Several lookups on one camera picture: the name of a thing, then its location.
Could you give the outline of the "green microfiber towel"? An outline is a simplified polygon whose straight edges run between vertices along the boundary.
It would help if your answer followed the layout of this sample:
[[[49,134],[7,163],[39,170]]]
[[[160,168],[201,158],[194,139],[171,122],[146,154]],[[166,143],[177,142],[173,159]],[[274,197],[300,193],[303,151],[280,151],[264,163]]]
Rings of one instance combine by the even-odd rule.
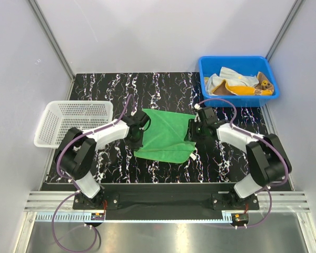
[[[195,115],[143,109],[151,125],[143,134],[143,146],[134,152],[141,159],[184,163],[195,150],[195,142],[185,141],[189,120]]]

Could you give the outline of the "black marble pattern mat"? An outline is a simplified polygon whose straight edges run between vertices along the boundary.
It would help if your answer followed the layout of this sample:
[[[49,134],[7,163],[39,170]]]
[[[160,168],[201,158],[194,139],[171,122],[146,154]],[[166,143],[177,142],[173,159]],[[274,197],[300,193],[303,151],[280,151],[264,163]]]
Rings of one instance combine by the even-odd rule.
[[[203,99],[196,72],[78,74],[68,99],[111,101],[119,116],[129,94],[139,109],[187,114]],[[226,143],[198,143],[194,156],[181,164],[139,159],[118,140],[96,153],[91,172],[101,184],[236,182],[249,172],[245,153]]]

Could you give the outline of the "blue plastic bin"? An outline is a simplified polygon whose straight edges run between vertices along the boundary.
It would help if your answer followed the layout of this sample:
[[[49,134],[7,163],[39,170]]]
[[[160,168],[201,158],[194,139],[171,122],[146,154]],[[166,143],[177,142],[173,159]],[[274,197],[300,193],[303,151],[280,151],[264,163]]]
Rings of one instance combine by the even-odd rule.
[[[262,107],[269,101],[275,100],[280,96],[280,90],[273,75],[272,69],[266,58],[263,56],[202,56],[198,61],[199,74],[201,82],[201,91],[206,106],[211,107],[229,107],[223,102],[227,100],[235,107]],[[242,96],[242,95],[224,95],[217,96],[218,100],[213,100],[216,96],[210,95],[205,88],[205,77],[213,74],[220,74],[222,67],[232,69],[243,76],[256,76],[259,72],[274,85],[274,92],[271,96]]]

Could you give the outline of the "small circuit board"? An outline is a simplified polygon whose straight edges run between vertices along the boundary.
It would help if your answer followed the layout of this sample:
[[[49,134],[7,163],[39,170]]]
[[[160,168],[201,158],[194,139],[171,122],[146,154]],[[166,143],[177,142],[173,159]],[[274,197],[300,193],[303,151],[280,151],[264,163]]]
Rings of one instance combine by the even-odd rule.
[[[232,221],[237,223],[248,223],[249,215],[247,213],[236,213],[233,215]]]
[[[91,220],[105,220],[104,212],[93,212],[91,213]]]

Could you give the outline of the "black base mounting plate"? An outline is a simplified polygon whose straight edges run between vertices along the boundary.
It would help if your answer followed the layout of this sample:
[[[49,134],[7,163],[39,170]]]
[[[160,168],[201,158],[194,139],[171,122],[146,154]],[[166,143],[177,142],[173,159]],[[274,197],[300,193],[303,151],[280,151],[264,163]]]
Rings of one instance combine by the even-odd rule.
[[[255,195],[239,200],[233,183],[105,184],[102,197],[91,203],[83,194],[74,198],[75,210],[106,210],[108,221],[213,221],[223,211],[260,209]]]

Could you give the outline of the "left small circuit board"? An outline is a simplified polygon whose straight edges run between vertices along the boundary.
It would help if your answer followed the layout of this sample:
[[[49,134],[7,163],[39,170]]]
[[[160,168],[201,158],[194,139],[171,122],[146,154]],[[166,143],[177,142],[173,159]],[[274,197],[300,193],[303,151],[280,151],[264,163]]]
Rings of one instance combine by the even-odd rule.
[[[91,220],[105,220],[104,212],[93,212],[91,213]]]

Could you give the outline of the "light grey towel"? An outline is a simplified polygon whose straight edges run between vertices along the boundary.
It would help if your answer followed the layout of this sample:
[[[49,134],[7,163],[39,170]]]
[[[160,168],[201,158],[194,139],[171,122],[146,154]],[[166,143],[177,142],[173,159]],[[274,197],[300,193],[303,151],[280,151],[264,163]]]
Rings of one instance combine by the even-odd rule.
[[[220,74],[212,74],[210,77],[205,77],[205,88],[207,92],[213,93],[223,81],[226,81],[229,87],[256,87],[259,80],[256,76],[244,76],[230,68],[221,67]]]

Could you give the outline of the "right aluminium frame post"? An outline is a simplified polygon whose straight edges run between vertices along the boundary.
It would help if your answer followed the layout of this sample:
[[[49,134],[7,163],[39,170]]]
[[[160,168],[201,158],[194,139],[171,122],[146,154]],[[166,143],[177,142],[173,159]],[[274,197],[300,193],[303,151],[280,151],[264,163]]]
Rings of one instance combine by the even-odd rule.
[[[305,3],[305,0],[295,0],[292,7],[290,8],[286,18],[284,19],[284,22],[282,23],[275,39],[273,40],[265,58],[269,62],[276,52],[278,46],[280,45],[281,41],[283,40],[285,34],[289,30],[292,22],[294,21],[296,15],[300,11],[302,5]]]

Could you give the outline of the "brown yellow towel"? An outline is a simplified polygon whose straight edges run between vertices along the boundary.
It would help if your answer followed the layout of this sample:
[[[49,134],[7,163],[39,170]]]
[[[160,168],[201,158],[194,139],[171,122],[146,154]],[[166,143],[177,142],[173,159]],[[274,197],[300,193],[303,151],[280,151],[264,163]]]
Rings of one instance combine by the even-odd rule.
[[[259,84],[256,87],[242,87],[233,86],[229,87],[226,81],[217,88],[213,93],[208,92],[210,95],[217,96],[271,96],[274,93],[274,85],[268,80],[268,78],[262,73],[258,72],[256,76],[259,80]]]

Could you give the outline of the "left aluminium frame post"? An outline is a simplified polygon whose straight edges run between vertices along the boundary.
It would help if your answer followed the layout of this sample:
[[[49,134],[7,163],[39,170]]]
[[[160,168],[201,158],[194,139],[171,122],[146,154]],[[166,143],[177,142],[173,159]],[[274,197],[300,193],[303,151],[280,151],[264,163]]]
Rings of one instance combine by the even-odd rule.
[[[61,63],[64,71],[66,72],[67,76],[73,80],[75,78],[75,73],[73,72],[72,68],[70,67],[67,59],[65,58],[64,53],[61,50],[60,45],[58,44],[52,29],[46,20],[45,15],[43,14],[38,2],[36,0],[27,0],[29,6],[31,7],[37,21],[39,22],[45,36],[47,37],[54,53],[56,54],[59,62]]]

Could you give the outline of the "white perforated plastic basket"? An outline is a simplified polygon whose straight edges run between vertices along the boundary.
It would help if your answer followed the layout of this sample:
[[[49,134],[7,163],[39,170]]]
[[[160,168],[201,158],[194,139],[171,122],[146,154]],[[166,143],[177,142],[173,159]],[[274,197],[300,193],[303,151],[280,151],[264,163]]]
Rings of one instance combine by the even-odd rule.
[[[95,129],[110,123],[112,118],[113,104],[110,101],[52,101],[43,111],[34,145],[56,149],[69,129]]]

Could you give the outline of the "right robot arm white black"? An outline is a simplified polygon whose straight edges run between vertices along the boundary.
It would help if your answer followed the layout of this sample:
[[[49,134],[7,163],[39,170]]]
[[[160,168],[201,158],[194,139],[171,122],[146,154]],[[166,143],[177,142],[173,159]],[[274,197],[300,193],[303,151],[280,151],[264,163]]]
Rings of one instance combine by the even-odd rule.
[[[249,174],[220,199],[226,207],[240,209],[251,197],[270,186],[285,184],[292,171],[291,163],[275,134],[261,135],[219,120],[211,107],[194,106],[195,119],[188,122],[186,141],[217,140],[245,153]]]

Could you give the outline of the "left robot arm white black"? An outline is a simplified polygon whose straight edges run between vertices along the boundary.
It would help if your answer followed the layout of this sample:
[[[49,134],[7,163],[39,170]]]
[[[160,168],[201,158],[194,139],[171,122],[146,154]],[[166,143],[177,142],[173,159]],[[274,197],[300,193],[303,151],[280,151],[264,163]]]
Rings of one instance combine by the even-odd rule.
[[[54,162],[56,169],[64,171],[73,181],[79,191],[78,202],[84,209],[97,209],[105,204],[104,189],[91,173],[95,152],[117,140],[124,140],[128,148],[138,151],[143,147],[144,127],[150,125],[150,117],[144,111],[137,111],[95,129],[68,130],[55,151]]]

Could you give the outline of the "aluminium rail front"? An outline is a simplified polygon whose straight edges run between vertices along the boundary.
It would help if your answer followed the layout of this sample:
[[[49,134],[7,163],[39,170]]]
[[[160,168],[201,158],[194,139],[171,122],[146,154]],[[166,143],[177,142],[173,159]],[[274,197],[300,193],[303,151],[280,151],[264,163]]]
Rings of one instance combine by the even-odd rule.
[[[25,211],[52,211],[65,198],[67,200],[61,209],[69,211],[75,202],[71,196],[71,191],[32,191],[29,193]],[[266,192],[260,192],[255,195],[254,201],[264,211],[269,202],[272,202],[273,212],[309,212],[309,204],[306,196],[302,191],[272,191],[272,198]]]

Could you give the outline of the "right small circuit board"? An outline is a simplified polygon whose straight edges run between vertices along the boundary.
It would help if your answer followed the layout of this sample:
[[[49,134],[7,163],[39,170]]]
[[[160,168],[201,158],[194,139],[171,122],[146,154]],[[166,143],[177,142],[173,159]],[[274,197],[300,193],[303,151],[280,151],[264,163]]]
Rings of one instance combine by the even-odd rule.
[[[233,215],[232,221],[237,223],[248,223],[249,215],[247,213],[236,213]]]

